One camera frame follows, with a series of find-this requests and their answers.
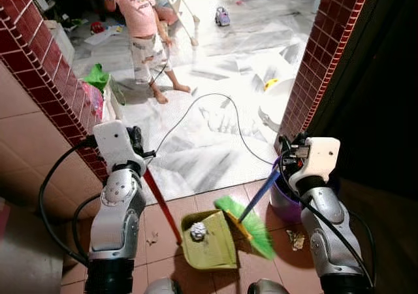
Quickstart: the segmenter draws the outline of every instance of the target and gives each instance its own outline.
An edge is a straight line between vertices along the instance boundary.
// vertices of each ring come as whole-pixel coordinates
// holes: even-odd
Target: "marble floor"
[[[112,74],[125,94],[125,121],[141,127],[145,150],[158,148],[196,98],[224,94],[237,105],[248,146],[273,162],[276,133],[258,116],[259,101],[267,80],[295,77],[314,22],[315,0],[186,1],[201,20],[195,27],[182,5],[182,18],[199,38],[199,46],[192,47],[184,29],[178,27],[169,56],[178,80],[192,88],[191,95],[173,91],[165,75],[157,83],[169,98],[167,105],[159,105],[149,89],[135,88],[126,29],[97,46],[83,42],[89,36],[88,24],[75,30],[70,38],[76,50],[72,64],[76,75],[87,75],[95,63]],[[228,27],[214,23],[219,5],[230,13]],[[108,19],[104,25],[116,23]],[[212,95],[195,103],[165,139],[149,168],[165,199],[171,200],[266,178],[271,166],[243,145],[233,104],[226,97]],[[144,185],[147,203],[152,204],[155,201]]]

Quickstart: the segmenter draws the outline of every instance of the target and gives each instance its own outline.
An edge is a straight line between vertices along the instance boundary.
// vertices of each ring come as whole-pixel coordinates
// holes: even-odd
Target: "purple bucket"
[[[279,186],[279,180],[277,179],[273,186],[270,188],[270,204],[274,213],[288,223],[300,223],[300,206],[297,201],[288,197]]]

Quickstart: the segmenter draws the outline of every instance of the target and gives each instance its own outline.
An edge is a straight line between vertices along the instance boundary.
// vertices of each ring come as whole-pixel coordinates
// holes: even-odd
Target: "floor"
[[[159,146],[195,99],[222,93],[237,104],[248,146],[273,162],[276,132],[258,115],[263,86],[271,78],[295,77],[314,21],[315,0],[186,1],[201,20],[196,29],[200,44],[192,47],[185,30],[178,27],[170,60],[179,81],[192,88],[192,95],[172,91],[165,75],[157,82],[170,100],[165,106],[157,104],[148,88],[135,88],[126,29],[97,46],[83,42],[89,36],[88,24],[75,30],[70,38],[76,50],[72,65],[76,75],[87,75],[97,62],[112,74],[125,93],[125,121],[141,127],[146,150]],[[230,13],[229,27],[214,23],[219,5]],[[192,17],[183,5],[181,10],[193,33]],[[116,23],[108,19],[105,25]],[[278,106],[280,112],[286,103],[287,97]],[[266,178],[270,165],[252,156],[242,144],[233,105],[225,97],[212,96],[196,103],[168,136],[150,170],[165,199],[171,200]],[[155,203],[147,187],[144,192],[147,203]]]
[[[263,181],[257,181],[211,191],[173,200],[168,204],[176,223],[179,223],[186,214],[213,209],[213,201],[224,195],[230,195],[235,201],[246,204],[262,183]],[[255,207],[255,211],[266,221],[277,256],[273,261],[268,261],[252,254],[249,244],[233,231],[239,269],[222,272],[202,272],[190,267],[182,255],[182,249],[177,247],[174,235],[160,208],[157,205],[147,206],[140,219],[133,293],[143,293],[150,282],[164,277],[177,280],[184,294],[245,294],[248,286],[260,278],[277,281],[292,294],[322,293],[309,245],[305,244],[301,251],[294,252],[285,232],[286,229],[303,231],[302,226],[289,226],[282,222],[273,214],[268,201],[269,196],[265,195]],[[146,240],[151,239],[156,233],[157,242],[150,246]],[[61,294],[82,293],[85,279],[86,269],[81,265],[75,266],[64,274]]]

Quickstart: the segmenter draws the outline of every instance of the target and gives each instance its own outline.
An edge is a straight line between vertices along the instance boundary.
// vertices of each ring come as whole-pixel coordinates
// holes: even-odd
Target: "child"
[[[154,97],[159,103],[167,103],[169,100],[161,93],[155,80],[151,76],[150,69],[165,70],[175,90],[190,92],[188,86],[180,85],[171,69],[170,62],[165,54],[160,34],[163,41],[170,46],[171,39],[165,33],[159,23],[158,15],[154,10],[155,0],[105,0],[106,8],[113,12],[118,4],[119,9],[126,20],[129,35],[131,36],[131,50],[137,84],[149,85]]]

